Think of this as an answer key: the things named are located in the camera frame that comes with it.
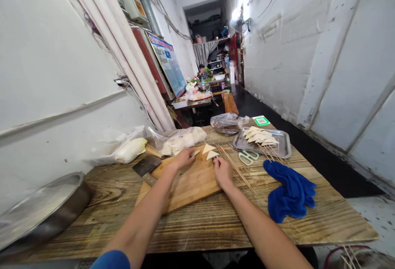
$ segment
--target hand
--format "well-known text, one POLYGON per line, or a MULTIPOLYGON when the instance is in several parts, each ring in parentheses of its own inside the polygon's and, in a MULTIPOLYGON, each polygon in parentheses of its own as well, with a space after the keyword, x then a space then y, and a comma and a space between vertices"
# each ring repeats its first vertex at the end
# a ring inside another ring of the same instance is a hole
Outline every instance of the hand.
POLYGON ((221 188, 233 186, 232 166, 228 161, 219 157, 214 160, 215 179, 221 188))
POLYGON ((193 161, 195 161, 195 156, 192 156, 192 153, 196 150, 196 148, 185 148, 181 152, 178 153, 177 156, 173 159, 171 165, 180 170, 182 167, 190 165, 193 161))

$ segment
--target green scissors handle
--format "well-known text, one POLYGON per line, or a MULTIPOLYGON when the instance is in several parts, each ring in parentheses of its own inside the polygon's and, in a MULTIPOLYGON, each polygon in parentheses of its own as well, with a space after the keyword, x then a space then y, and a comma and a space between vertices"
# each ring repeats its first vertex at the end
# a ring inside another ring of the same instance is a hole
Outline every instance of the green scissors handle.
POLYGON ((241 152, 239 152, 240 161, 243 162, 246 166, 252 165, 254 163, 254 161, 258 160, 258 158, 259 158, 259 154, 258 153, 254 153, 254 154, 256 154, 256 156, 252 156, 250 153, 252 154, 254 152, 247 152, 245 150, 242 150, 241 152))

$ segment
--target wooden bench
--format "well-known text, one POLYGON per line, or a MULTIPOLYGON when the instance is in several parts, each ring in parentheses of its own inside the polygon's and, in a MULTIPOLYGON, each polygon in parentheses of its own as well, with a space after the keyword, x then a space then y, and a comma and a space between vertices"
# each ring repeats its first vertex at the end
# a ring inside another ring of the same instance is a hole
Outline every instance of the wooden bench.
POLYGON ((222 100, 223 104, 225 105, 225 113, 239 114, 239 110, 237 109, 235 100, 233 99, 233 95, 231 93, 223 94, 222 100))

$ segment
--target bagged food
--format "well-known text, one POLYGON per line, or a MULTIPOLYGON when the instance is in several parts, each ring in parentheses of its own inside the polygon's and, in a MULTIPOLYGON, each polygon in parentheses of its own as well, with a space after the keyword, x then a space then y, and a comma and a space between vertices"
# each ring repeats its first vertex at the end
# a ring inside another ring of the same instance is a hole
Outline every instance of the bagged food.
POLYGON ((93 166, 114 163, 129 163, 139 154, 143 153, 141 147, 139 146, 142 142, 144 142, 142 139, 140 139, 143 136, 144 125, 135 127, 130 133, 124 133, 113 128, 107 128, 103 132, 104 138, 96 141, 93 144, 90 152, 85 154, 86 156, 84 158, 93 166), (136 146, 136 151, 138 151, 138 153, 134 152, 132 146, 136 146))
POLYGON ((235 113, 225 113, 211 117, 210 124, 217 132, 232 135, 241 131, 249 120, 248 116, 239 117, 235 113))
POLYGON ((159 153, 166 156, 175 156, 184 148, 193 147, 198 142, 204 141, 207 134, 200 127, 189 127, 158 133, 148 127, 148 131, 155 140, 159 153))
POLYGON ((115 153, 115 160, 118 163, 128 164, 136 157, 145 152, 147 140, 143 137, 133 139, 123 144, 115 153))

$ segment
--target metal bowl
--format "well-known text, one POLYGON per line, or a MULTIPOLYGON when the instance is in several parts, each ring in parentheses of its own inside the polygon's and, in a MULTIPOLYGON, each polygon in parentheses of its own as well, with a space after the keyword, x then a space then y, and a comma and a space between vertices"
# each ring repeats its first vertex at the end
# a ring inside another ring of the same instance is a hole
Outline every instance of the metal bowl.
POLYGON ((92 197, 84 177, 74 172, 56 179, 0 215, 0 257, 35 247, 64 231, 92 197))
POLYGON ((209 83, 204 83, 198 86, 201 92, 211 91, 211 86, 209 83))

